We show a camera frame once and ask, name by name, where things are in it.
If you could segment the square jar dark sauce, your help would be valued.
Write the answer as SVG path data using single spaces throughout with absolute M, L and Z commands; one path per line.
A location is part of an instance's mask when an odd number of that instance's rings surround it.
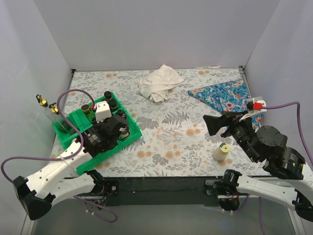
M 73 128 L 71 128 L 69 126 L 69 124 L 64 120 L 64 119 L 60 119 L 57 121 L 58 122 L 58 125 L 59 125 L 59 130 L 63 133 L 67 133 L 67 134 L 74 134 L 75 131 L 73 130 Z

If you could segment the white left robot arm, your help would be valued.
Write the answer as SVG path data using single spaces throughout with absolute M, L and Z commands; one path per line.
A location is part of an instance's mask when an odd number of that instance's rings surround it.
M 125 115 L 109 117 L 85 130 L 81 138 L 73 140 L 59 157 L 39 171 L 14 179 L 15 193 L 30 220 L 43 217 L 54 205 L 79 194 L 111 194 L 116 185 L 112 181 L 107 182 L 96 170 L 85 171 L 73 179 L 67 179 L 67 176 L 98 154 L 116 147 L 119 137 L 128 127 Z

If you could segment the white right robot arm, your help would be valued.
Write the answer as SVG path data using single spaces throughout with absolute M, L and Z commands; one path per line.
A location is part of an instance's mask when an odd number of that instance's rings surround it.
M 248 112 L 223 112 L 220 117 L 204 115 L 210 136 L 221 128 L 221 137 L 233 137 L 253 163 L 264 163 L 271 179 L 249 177 L 228 169 L 221 180 L 207 186 L 218 195 L 252 194 L 273 201 L 313 220 L 313 172 L 304 157 L 287 146 L 287 136 L 273 126 L 252 128 Z

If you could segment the clear gold-spout oil bottle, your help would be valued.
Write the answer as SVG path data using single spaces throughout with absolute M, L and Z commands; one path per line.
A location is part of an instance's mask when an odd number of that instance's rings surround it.
M 57 104 L 56 102 L 52 103 L 52 104 L 49 104 L 49 109 L 51 111 L 51 121 L 53 123 L 57 122 L 59 124 L 64 124 L 65 123 L 65 120 L 63 119 L 63 117 L 60 115 L 60 111 L 57 107 Z

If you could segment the dark round-cap bottle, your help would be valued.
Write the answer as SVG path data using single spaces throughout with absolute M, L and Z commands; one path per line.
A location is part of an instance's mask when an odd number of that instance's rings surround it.
M 104 97 L 106 100 L 111 100 L 112 99 L 112 93 L 110 91 L 105 91 Z

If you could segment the black-cap white powder bottle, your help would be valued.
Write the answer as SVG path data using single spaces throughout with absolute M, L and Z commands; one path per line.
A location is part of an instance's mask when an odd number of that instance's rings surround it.
M 129 130 L 125 130 L 120 136 L 119 136 L 119 139 L 121 141 L 123 141 L 124 139 L 128 138 L 130 135 L 130 131 Z

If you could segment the yellow-lid white sauce bottle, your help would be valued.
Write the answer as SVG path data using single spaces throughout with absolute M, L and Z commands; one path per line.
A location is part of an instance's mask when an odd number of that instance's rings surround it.
M 221 143 L 213 152 L 213 159 L 222 162 L 231 150 L 231 146 L 228 143 Z

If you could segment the small black-cap spice jar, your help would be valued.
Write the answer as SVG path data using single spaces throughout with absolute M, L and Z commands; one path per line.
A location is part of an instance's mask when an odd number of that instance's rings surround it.
M 118 110 L 115 114 L 124 118 L 124 119 L 127 119 L 127 114 L 124 110 Z

